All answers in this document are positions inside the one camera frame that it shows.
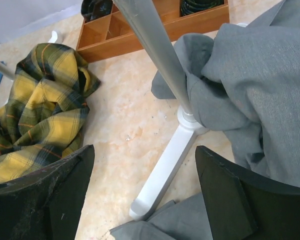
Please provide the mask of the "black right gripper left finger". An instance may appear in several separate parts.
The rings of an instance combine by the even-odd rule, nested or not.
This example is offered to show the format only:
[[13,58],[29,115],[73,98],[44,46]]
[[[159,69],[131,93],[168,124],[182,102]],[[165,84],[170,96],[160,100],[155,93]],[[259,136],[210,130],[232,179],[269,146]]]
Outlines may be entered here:
[[95,160],[86,145],[0,184],[0,240],[73,240]]

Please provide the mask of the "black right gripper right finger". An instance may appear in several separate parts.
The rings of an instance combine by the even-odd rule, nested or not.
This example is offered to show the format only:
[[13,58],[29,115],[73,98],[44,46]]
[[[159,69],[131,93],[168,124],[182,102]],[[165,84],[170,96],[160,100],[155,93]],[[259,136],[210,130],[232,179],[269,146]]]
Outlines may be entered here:
[[300,240],[300,187],[235,164],[206,146],[195,162],[215,240]]

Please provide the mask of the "yellow plaid shirt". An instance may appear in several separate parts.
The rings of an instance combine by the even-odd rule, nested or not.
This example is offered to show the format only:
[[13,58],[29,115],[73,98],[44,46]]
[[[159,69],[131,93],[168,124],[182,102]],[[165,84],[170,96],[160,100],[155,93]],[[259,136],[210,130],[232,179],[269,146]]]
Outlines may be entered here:
[[78,150],[101,85],[71,47],[40,43],[15,69],[0,108],[0,184],[28,175]]

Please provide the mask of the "grey shirt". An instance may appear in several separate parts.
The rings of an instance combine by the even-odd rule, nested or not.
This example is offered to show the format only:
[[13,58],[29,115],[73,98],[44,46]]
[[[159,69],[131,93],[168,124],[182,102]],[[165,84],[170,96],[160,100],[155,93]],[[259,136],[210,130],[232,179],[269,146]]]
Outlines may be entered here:
[[[214,38],[187,33],[172,45],[193,116],[226,135],[231,162],[300,188],[300,0],[283,0],[245,27],[223,24]],[[176,98],[158,70],[151,92]],[[117,240],[214,240],[202,191],[110,233]]]

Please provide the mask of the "wooden compartment tray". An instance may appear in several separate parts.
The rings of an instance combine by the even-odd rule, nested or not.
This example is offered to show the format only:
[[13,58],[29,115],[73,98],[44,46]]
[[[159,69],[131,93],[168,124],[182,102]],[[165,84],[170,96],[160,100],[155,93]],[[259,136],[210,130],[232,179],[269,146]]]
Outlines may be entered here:
[[[215,7],[198,12],[193,11],[192,0],[155,0],[153,3],[172,42],[188,33],[217,31],[230,21],[226,0],[219,0]],[[141,49],[141,43],[115,5],[110,14],[82,23],[76,46],[77,52],[89,63]]]

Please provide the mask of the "dark rolled sock left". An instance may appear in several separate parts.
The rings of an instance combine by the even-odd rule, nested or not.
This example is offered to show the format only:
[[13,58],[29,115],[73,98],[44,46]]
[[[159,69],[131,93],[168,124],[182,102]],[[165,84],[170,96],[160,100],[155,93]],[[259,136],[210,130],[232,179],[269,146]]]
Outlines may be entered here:
[[112,0],[83,0],[81,4],[81,15],[88,23],[111,13]]

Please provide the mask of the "dark rolled sock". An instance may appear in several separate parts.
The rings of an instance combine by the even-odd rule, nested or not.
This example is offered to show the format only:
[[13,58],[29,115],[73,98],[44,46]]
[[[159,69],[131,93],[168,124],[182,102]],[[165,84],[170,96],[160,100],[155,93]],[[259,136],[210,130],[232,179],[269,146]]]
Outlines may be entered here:
[[83,0],[81,4],[81,15],[88,23],[111,13],[112,0]]
[[218,7],[223,4],[223,0],[182,0],[180,3],[180,14],[183,17]]

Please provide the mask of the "dark rolled sock right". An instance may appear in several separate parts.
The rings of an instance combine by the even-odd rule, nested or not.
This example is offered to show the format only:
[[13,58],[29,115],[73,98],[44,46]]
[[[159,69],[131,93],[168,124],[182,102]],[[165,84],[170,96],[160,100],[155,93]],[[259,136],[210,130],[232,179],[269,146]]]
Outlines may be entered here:
[[223,0],[182,0],[180,3],[180,14],[183,17],[218,7],[223,4]]

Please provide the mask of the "white metal clothes rack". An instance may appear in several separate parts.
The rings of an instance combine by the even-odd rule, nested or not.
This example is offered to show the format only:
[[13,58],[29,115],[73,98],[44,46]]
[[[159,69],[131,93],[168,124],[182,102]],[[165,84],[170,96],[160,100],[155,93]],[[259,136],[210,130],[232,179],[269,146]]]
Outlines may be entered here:
[[131,204],[130,216],[135,220],[143,220],[161,201],[178,169],[179,161],[187,154],[194,135],[205,132],[206,129],[192,113],[186,73],[153,2],[119,0],[116,5],[157,67],[157,73],[165,81],[167,89],[180,101],[178,119],[185,121],[185,124],[178,126],[141,192]]

